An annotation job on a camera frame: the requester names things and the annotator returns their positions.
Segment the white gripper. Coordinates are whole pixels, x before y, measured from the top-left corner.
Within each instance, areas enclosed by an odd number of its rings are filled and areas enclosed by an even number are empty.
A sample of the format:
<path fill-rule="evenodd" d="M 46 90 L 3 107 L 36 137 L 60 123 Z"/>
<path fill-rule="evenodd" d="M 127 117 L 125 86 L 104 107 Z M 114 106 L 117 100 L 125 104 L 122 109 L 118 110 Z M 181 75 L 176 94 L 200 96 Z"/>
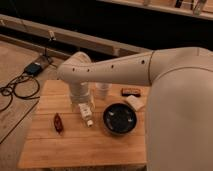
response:
<path fill-rule="evenodd" d="M 87 103 L 80 103 L 79 109 L 80 109 L 82 118 L 84 120 L 88 120 L 86 122 L 87 126 L 91 127 L 93 125 L 93 120 L 90 120 L 92 118 L 92 111 L 91 111 L 90 107 L 88 106 Z"/>

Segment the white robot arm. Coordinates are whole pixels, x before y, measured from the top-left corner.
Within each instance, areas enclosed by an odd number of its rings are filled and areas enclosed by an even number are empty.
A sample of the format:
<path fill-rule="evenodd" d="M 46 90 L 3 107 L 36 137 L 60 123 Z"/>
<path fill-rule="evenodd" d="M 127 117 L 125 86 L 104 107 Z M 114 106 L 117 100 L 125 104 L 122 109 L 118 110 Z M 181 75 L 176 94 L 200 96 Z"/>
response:
<path fill-rule="evenodd" d="M 213 51 L 183 47 L 101 62 L 77 52 L 58 76 L 76 98 L 84 82 L 148 86 L 147 171 L 213 171 Z"/>

